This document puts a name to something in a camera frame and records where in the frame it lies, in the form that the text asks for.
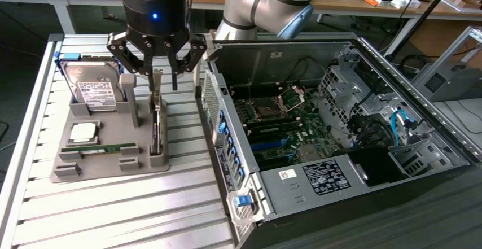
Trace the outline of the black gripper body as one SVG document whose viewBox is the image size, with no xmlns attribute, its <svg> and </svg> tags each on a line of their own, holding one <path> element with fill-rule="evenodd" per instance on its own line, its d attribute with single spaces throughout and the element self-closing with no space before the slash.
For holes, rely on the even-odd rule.
<svg viewBox="0 0 482 249">
<path fill-rule="evenodd" d="M 144 52 L 166 56 L 166 42 L 180 50 L 190 39 L 186 24 L 186 0 L 123 0 L 127 38 Z"/>
</svg>

